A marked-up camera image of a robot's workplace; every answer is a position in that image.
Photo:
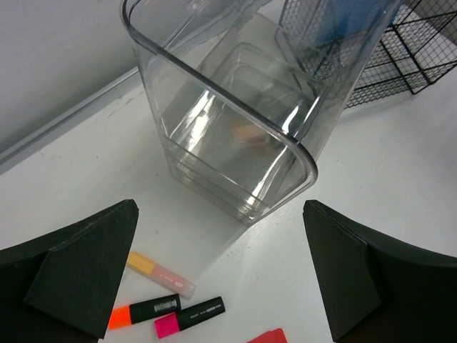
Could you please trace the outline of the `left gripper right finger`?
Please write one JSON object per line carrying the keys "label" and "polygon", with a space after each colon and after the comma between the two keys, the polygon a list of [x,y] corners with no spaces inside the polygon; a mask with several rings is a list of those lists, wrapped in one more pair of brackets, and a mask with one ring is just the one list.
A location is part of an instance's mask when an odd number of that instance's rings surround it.
{"label": "left gripper right finger", "polygon": [[317,200],[303,207],[333,342],[455,342],[456,258],[355,222]]}

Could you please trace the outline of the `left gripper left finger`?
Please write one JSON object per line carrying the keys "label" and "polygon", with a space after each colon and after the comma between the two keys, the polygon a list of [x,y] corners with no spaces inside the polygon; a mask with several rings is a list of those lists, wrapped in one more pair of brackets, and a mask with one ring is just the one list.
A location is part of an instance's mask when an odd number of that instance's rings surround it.
{"label": "left gripper left finger", "polygon": [[1,341],[103,339],[138,218],[125,199],[1,250]]}

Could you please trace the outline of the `blue folder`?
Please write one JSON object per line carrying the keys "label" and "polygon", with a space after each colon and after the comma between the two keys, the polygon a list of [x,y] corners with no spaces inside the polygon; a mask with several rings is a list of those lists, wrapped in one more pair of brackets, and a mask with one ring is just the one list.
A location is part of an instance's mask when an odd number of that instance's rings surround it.
{"label": "blue folder", "polygon": [[314,44],[353,36],[369,30],[379,17],[377,1],[329,1],[318,25]]}

